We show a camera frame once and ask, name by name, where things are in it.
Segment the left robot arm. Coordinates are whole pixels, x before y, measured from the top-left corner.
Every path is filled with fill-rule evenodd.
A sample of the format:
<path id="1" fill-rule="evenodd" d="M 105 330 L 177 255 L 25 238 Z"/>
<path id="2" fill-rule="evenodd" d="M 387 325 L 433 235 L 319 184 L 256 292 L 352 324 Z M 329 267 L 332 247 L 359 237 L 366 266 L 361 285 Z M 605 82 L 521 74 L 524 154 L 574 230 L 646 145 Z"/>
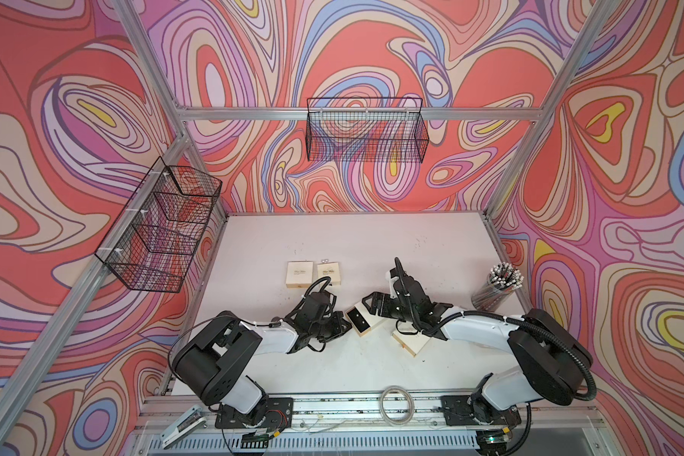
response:
<path id="1" fill-rule="evenodd" d="M 256 355 L 294 355 L 304 349 L 323 352 L 352 328 L 336 309 L 328 275 L 314 281 L 296 307 L 269 323 L 252 323 L 230 311 L 208 319 L 205 326 L 169 355 L 173 375 L 206 406 L 232 408 L 256 423 L 268 410 L 269 396 L 244 374 Z"/>

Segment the cream drawer jewelry box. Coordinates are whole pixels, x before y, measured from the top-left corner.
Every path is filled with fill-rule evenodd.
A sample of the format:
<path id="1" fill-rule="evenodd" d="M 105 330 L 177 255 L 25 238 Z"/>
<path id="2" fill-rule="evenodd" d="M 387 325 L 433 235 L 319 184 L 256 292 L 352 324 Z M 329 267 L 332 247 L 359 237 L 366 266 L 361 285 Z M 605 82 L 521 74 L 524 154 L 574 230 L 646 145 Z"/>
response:
<path id="1" fill-rule="evenodd" d="M 314 282 L 315 262 L 289 261 L 285 275 L 287 288 L 308 288 Z"/>

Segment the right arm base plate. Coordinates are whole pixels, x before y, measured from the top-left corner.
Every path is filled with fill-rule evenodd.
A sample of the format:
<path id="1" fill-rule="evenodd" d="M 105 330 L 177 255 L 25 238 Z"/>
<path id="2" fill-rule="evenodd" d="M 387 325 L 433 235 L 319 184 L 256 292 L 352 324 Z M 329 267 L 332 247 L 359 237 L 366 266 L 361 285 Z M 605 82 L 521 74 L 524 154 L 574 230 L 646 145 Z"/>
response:
<path id="1" fill-rule="evenodd" d="M 516 428 L 522 424 L 522 417 L 516 407 L 497 410 L 485 399 L 472 399 L 470 395 L 442 396 L 440 412 L 449 427 Z"/>

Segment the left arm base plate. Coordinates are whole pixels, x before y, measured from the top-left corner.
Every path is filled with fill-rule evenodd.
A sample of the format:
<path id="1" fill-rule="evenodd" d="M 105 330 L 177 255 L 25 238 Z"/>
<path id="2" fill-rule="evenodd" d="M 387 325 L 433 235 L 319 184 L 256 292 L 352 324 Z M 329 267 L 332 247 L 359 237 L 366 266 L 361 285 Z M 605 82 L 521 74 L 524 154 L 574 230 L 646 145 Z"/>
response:
<path id="1" fill-rule="evenodd" d="M 288 396 L 270 397 L 261 401 L 247 414 L 222 405 L 217 413 L 216 429 L 286 429 L 292 425 L 294 399 Z"/>

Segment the cream jewelry box front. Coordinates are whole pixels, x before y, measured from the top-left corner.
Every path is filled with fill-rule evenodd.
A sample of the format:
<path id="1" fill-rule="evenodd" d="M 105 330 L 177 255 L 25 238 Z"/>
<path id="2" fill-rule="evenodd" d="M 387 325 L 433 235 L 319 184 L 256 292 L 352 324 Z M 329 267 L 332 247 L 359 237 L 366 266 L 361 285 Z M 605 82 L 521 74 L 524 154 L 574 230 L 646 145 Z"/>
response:
<path id="1" fill-rule="evenodd" d="M 391 336 L 393 339 L 411 356 L 416 357 L 423 351 L 426 345 L 431 341 L 431 338 L 423 334 L 416 334 L 410 336 L 409 334 L 401 334 L 394 331 Z"/>

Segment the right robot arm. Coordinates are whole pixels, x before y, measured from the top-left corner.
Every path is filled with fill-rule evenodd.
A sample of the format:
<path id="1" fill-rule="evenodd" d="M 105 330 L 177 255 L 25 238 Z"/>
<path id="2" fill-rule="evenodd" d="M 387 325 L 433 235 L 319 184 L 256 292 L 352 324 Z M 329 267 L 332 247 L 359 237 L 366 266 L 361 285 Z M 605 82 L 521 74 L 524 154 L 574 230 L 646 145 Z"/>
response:
<path id="1" fill-rule="evenodd" d="M 491 424 L 495 416 L 520 404 L 546 400 L 559 406 L 592 401 L 598 388 L 592 355 L 549 313 L 533 309 L 506 317 L 435 302 L 399 258 L 389 270 L 389 292 L 361 299 L 368 314 L 412 324 L 418 336 L 475 343 L 512 355 L 517 366 L 491 372 L 469 395 L 472 419 Z"/>

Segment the small cream jewelry box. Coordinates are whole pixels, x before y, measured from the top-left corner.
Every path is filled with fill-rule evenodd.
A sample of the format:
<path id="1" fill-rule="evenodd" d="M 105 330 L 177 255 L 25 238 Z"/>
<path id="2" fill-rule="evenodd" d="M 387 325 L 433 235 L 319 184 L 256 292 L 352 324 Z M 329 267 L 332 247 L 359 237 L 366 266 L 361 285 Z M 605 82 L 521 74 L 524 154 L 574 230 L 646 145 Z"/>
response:
<path id="1" fill-rule="evenodd" d="M 338 262 L 320 262 L 317 264 L 317 277 L 328 277 L 331 286 L 340 286 L 342 282 L 341 267 Z"/>

